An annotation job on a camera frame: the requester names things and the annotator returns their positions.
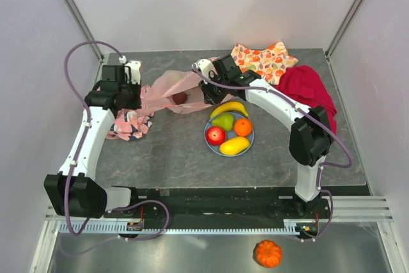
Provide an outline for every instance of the red towel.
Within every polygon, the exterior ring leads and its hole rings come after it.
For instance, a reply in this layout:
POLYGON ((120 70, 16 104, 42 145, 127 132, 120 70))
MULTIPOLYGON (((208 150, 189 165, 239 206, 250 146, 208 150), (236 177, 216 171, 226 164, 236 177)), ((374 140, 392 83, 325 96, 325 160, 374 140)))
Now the red towel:
POLYGON ((320 105, 327 110, 331 130, 337 133, 337 122, 334 119, 337 109, 321 81, 320 76, 309 66, 301 65, 287 68, 275 87, 293 100, 315 108, 320 105))

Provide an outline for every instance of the pear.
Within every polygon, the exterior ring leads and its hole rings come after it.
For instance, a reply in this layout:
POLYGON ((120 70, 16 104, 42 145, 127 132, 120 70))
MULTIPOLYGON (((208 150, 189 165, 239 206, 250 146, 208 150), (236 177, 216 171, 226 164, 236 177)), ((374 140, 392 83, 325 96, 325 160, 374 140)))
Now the pear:
POLYGON ((222 113, 212 121, 212 125, 223 128, 225 131, 233 129, 235 117, 231 113, 222 113))

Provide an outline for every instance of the banana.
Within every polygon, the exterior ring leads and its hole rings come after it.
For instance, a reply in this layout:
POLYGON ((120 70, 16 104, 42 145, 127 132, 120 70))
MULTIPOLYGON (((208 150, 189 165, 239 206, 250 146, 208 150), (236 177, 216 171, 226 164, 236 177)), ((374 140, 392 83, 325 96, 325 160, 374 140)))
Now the banana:
POLYGON ((249 116, 247 110, 244 108, 244 105, 241 102, 226 102, 225 104, 222 104, 218 106, 216 109, 214 109, 210 115, 210 118, 213 118, 220 113, 228 112, 232 110, 241 112, 244 115, 249 116))

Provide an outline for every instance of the white wall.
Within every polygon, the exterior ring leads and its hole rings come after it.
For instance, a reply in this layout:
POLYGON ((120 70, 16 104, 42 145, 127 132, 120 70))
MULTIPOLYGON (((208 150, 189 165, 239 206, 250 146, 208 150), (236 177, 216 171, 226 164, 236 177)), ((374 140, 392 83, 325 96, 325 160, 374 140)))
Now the white wall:
POLYGON ((94 37, 121 51, 326 48, 353 0, 76 0, 94 37))
MULTIPOLYGON (((45 175, 65 160, 81 120, 63 60, 83 40, 62 0, 0 0, 1 272, 31 264, 49 203, 45 175)), ((97 69, 91 49, 70 68, 85 93, 97 69)))
POLYGON ((365 0, 332 57, 374 193, 409 252, 409 2, 365 0))

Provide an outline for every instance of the blue plate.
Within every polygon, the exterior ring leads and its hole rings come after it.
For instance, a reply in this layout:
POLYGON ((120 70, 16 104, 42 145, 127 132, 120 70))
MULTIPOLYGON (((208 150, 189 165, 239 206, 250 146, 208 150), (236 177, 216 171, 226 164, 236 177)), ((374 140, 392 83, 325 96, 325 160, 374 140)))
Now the blue plate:
MULTIPOLYGON (((230 113, 230 114, 232 114, 232 115, 235 117, 235 121, 236 121, 236 120, 239 120, 240 118, 246 118, 244 115, 238 114, 238 113, 234 113, 234 112, 224 112, 224 113, 230 113)), ((204 140, 206 141, 207 146, 209 146, 211 150, 213 150, 215 153, 218 153, 220 156, 225 156, 225 157, 236 157, 236 156, 240 156, 240 155, 244 154, 247 150, 249 150, 249 148, 253 145, 253 141, 254 141, 254 130, 251 130, 251 134, 249 134, 249 135, 246 137, 246 138, 250 141, 250 146, 249 146, 248 148, 246 148, 244 151, 238 153, 237 155, 232 155, 232 156, 230 156, 230 155, 224 155, 224 154, 222 154, 222 153, 220 152, 220 150, 219 150, 219 146, 220 146, 220 145, 216 145, 216 146, 210 145, 210 144, 208 143, 208 141, 206 140, 206 132, 207 132, 207 130, 208 130, 210 127, 213 126, 213 125, 212 125, 212 121, 213 121, 216 117, 218 117, 218 116, 220 116, 220 115, 222 115, 222 114, 224 114, 224 113, 220 113, 220 114, 216 115, 216 116, 213 117, 210 121, 207 122, 206 127, 204 128, 204 140)), ((230 130, 230 131, 226 131, 226 141, 227 141, 227 140, 230 140, 230 139, 232 139, 232 138, 234 138, 234 137, 236 137, 236 136, 237 136, 237 135, 236 135, 236 133, 235 133, 235 131, 234 131, 233 129, 230 130)))

